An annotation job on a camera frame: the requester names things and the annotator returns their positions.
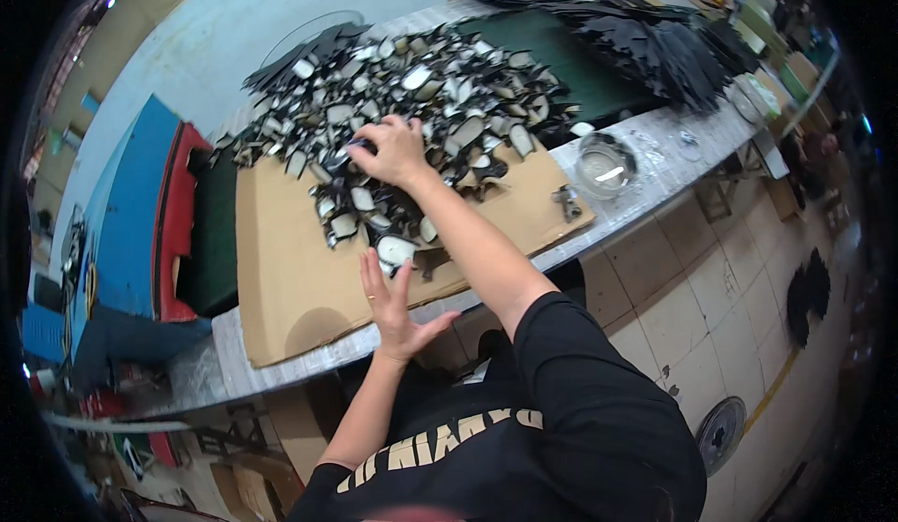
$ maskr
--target tiled floor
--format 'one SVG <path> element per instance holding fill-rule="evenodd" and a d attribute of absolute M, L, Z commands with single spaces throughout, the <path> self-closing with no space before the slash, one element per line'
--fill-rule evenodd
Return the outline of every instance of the tiled floor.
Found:
<path fill-rule="evenodd" d="M 851 301 L 842 301 L 845 276 L 857 256 L 835 258 L 814 209 L 780 221 L 761 181 L 740 184 L 733 208 L 709 225 L 687 191 L 581 258 L 590 313 L 624 358 L 674 396 L 690 428 L 726 396 L 746 403 L 749 431 L 709 480 L 708 521 L 754 520 L 791 476 L 813 420 L 834 397 Z M 793 363 L 786 292 L 814 247 L 831 272 L 830 313 Z M 498 325 L 480 308 L 439 350 L 451 349 L 457 367 L 476 358 L 479 334 Z M 445 360 L 437 354 L 429 349 L 429 361 Z"/>

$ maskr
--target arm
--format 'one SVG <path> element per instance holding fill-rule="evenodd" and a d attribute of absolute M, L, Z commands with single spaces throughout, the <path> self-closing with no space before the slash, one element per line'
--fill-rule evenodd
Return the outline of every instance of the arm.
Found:
<path fill-rule="evenodd" d="M 461 315 L 446 312 L 426 325 L 413 324 L 407 308 L 411 263 L 399 269 L 392 291 L 384 283 L 374 249 L 361 254 L 359 264 L 362 288 L 375 314 L 381 346 L 375 350 L 365 380 L 334 438 L 318 460 L 318 465 L 337 464 L 348 469 L 356 469 L 384 446 L 398 382 L 409 360 Z"/>
<path fill-rule="evenodd" d="M 421 122 L 411 127 L 399 117 L 384 117 L 380 125 L 365 125 L 357 137 L 378 147 L 377 156 L 353 147 L 349 155 L 369 175 L 407 191 L 430 218 L 446 250 L 483 303 L 495 313 L 509 337 L 527 308 L 555 285 L 534 269 L 511 242 L 471 208 L 424 159 Z"/>

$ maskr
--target white floor tile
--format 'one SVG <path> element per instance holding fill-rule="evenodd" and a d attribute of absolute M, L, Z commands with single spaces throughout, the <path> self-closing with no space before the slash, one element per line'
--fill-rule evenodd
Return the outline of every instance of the white floor tile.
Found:
<path fill-rule="evenodd" d="M 649 379 L 657 380 L 661 376 L 635 313 L 629 312 L 605 327 L 605 334 L 621 356 Z"/>
<path fill-rule="evenodd" d="M 791 351 L 792 341 L 783 333 L 783 325 L 778 321 L 770 328 L 764 343 L 758 348 L 760 368 L 764 374 L 764 391 L 769 390 L 780 375 Z"/>
<path fill-rule="evenodd" d="M 780 244 L 773 255 L 767 261 L 767 276 L 770 286 L 773 288 L 773 296 L 777 300 L 777 308 L 786 307 L 786 294 L 789 291 L 789 283 L 795 275 L 795 271 L 801 264 L 798 248 L 792 243 Z"/>
<path fill-rule="evenodd" d="M 746 402 L 748 415 L 751 415 L 764 397 L 764 375 L 744 304 L 740 302 L 730 310 L 711 332 L 711 339 L 723 373 L 726 394 Z"/>
<path fill-rule="evenodd" d="M 773 296 L 773 287 L 770 286 L 766 269 L 760 271 L 743 294 L 742 301 L 746 304 L 748 317 L 752 320 L 754 342 L 760 348 L 770 329 L 774 324 L 780 323 L 780 308 Z"/>
<path fill-rule="evenodd" d="M 633 309 L 604 251 L 599 249 L 580 257 L 580 266 L 587 289 L 587 311 L 600 326 L 608 326 Z"/>
<path fill-rule="evenodd" d="M 755 202 L 745 218 L 760 257 L 767 262 L 783 233 L 783 223 L 780 222 L 780 216 L 767 193 Z"/>
<path fill-rule="evenodd" d="M 667 393 L 680 404 L 680 412 L 694 433 L 725 395 L 724 378 L 711 337 L 705 337 L 685 359 L 671 368 L 665 384 Z"/>
<path fill-rule="evenodd" d="M 687 269 L 689 284 L 699 301 L 705 324 L 711 331 L 739 299 L 739 288 L 733 269 L 720 244 L 713 244 Z"/>
<path fill-rule="evenodd" d="M 794 383 L 786 377 L 762 415 L 769 438 L 769 476 L 780 481 L 791 476 L 810 431 L 810 422 L 802 416 L 801 401 Z"/>
<path fill-rule="evenodd" d="M 688 267 L 717 240 L 692 191 L 655 213 L 680 264 Z"/>
<path fill-rule="evenodd" d="M 633 305 L 639 305 L 682 270 L 653 218 L 603 248 Z"/>
<path fill-rule="evenodd" d="M 705 316 L 684 274 L 637 306 L 636 314 L 661 369 L 675 366 L 708 334 Z"/>
<path fill-rule="evenodd" d="M 735 505 L 735 466 L 727 461 L 708 478 L 708 492 L 700 522 L 723 522 L 733 516 Z"/>
<path fill-rule="evenodd" d="M 714 230 L 717 239 L 723 237 L 729 228 L 736 224 L 738 218 L 746 214 L 754 203 L 760 199 L 764 192 L 766 191 L 760 179 L 739 181 L 735 188 L 733 201 L 730 202 L 730 209 L 733 211 L 733 215 L 711 224 L 711 229 Z"/>
<path fill-rule="evenodd" d="M 764 261 L 760 258 L 752 234 L 748 231 L 748 226 L 743 219 L 737 219 L 735 224 L 720 238 L 720 246 L 724 248 L 726 260 L 733 268 L 739 292 L 744 293 L 752 285 L 760 270 L 764 268 Z"/>
<path fill-rule="evenodd" d="M 735 468 L 734 520 L 754 522 L 780 481 L 770 477 L 766 415 L 758 418 L 730 458 Z"/>

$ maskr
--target cable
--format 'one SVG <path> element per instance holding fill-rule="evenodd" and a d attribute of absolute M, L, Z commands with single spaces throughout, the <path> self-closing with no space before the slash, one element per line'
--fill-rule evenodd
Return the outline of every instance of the cable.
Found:
<path fill-rule="evenodd" d="M 164 422 L 108 422 L 106 420 L 63 417 L 55 413 L 47 412 L 43 412 L 42 415 L 46 422 L 58 427 L 72 428 L 73 430 L 90 430 L 91 432 L 142 434 L 147 432 L 171 432 L 194 429 L 194 427 L 179 420 L 168 420 Z"/>
<path fill-rule="evenodd" d="M 87 313 L 87 319 L 91 318 L 94 312 L 94 304 L 97 301 L 97 265 L 91 263 L 87 266 L 87 272 L 84 273 L 84 311 Z"/>

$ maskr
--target hand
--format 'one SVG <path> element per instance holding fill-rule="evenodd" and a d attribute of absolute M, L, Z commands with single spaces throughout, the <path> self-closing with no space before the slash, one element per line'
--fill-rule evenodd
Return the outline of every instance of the hand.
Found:
<path fill-rule="evenodd" d="M 361 146 L 347 147 L 352 161 L 375 179 L 404 188 L 422 175 L 434 173 L 424 158 L 419 119 L 406 124 L 397 115 L 387 115 L 380 124 L 365 124 L 354 138 L 367 138 L 377 146 L 376 156 Z"/>
<path fill-rule="evenodd" d="M 358 258 L 362 288 L 368 296 L 371 311 L 375 313 L 377 329 L 381 332 L 381 348 L 377 350 L 385 357 L 402 365 L 407 364 L 462 315 L 460 312 L 446 312 L 422 326 L 412 323 L 409 319 L 411 261 L 405 261 L 398 270 L 395 286 L 390 292 L 384 283 L 384 273 L 375 250 L 369 248 L 366 254 Z"/>

